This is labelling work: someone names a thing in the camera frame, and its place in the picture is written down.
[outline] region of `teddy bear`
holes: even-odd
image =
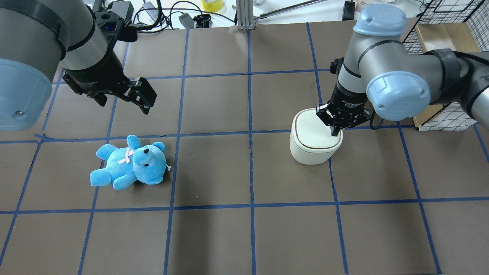
[[[100,147],[96,155],[105,160],[105,168],[90,173],[92,186],[112,184],[116,190],[123,190],[135,181],[155,185],[163,180],[165,170],[170,171],[166,164],[165,144],[157,141],[152,145],[141,146],[134,135],[126,138],[127,148],[117,148],[111,144]]]

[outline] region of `metal rod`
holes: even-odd
[[[284,12],[288,12],[288,11],[291,11],[291,10],[295,10],[295,9],[298,9],[298,8],[302,8],[302,7],[305,7],[305,6],[309,6],[309,5],[320,3],[320,2],[324,2],[324,1],[327,1],[327,0],[310,0],[310,1],[303,2],[303,3],[299,3],[299,4],[292,5],[292,6],[288,6],[288,7],[285,7],[285,8],[281,8],[281,9],[278,9],[278,10],[274,10],[274,11],[270,11],[270,12],[265,12],[265,13],[262,13],[260,16],[255,17],[255,23],[257,23],[259,19],[265,19],[265,18],[270,17],[270,16],[274,16],[274,15],[277,15],[277,14],[281,14],[281,13],[284,13]]]

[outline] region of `plush toy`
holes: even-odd
[[[105,144],[97,150],[97,157],[105,160],[107,165],[90,173],[92,186],[107,186],[112,184],[114,189],[123,190],[135,181],[155,185],[163,180],[166,165],[165,144],[155,142],[141,147],[139,139],[130,135],[127,137],[127,148],[117,148]]]

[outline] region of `teddy bear head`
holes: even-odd
[[[166,170],[166,159],[163,152],[165,152],[165,144],[160,141],[134,151],[133,171],[138,181],[155,185],[163,180],[163,173]]]

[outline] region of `white lid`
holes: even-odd
[[[297,114],[295,134],[304,149],[328,150],[341,143],[342,131],[338,136],[331,135],[331,128],[326,126],[316,115],[316,109],[306,109]]]

